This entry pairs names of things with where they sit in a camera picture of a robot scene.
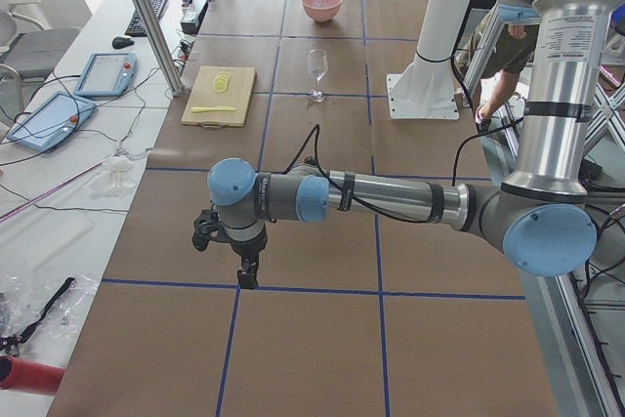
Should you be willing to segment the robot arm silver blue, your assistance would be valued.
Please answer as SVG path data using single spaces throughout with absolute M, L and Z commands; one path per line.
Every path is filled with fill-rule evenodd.
M 240 287 L 253 289 L 266 222 L 320 222 L 330 209 L 370 210 L 471 233 L 535 275 L 582 267 L 598 234 L 578 173 L 610 18 L 624 0 L 499 1 L 504 22 L 540 22 L 516 167 L 499 187 L 446 187 L 317 164 L 272 174 L 229 158 L 208 175 L 212 206 L 195 220 L 194 247 L 228 244 L 241 259 Z

